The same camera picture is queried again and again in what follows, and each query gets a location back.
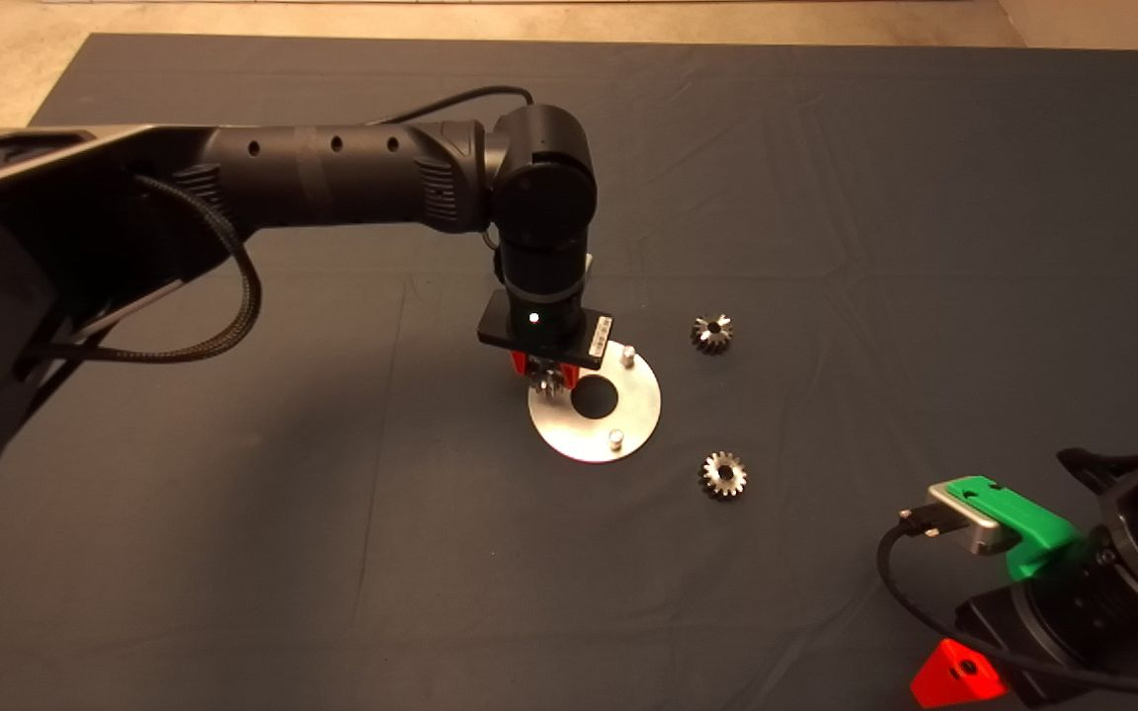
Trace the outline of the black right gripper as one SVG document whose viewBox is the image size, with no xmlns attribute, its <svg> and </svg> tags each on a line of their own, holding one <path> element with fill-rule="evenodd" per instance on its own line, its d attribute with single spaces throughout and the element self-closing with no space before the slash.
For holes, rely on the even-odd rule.
<svg viewBox="0 0 1138 711">
<path fill-rule="evenodd" d="M 1009 653 L 1071 671 L 1130 675 L 1137 671 L 1138 582 L 1125 567 L 1078 564 L 1039 572 L 1029 580 L 972 595 L 954 622 Z M 1000 698 L 1007 684 L 983 654 L 945 638 L 912 678 L 921 708 L 966 705 Z"/>
</svg>

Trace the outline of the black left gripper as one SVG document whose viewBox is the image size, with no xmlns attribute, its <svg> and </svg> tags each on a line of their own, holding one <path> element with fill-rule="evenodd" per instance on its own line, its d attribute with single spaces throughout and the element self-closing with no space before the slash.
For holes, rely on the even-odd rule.
<svg viewBox="0 0 1138 711">
<path fill-rule="evenodd" d="M 587 309 L 582 296 L 538 303 L 525 300 L 509 289 L 492 292 L 477 325 L 480 344 L 512 352 L 519 377 L 529 375 L 529 357 L 555 361 L 564 390 L 574 390 L 582 367 L 597 370 L 604 363 L 613 319 L 608 312 Z"/>
</svg>

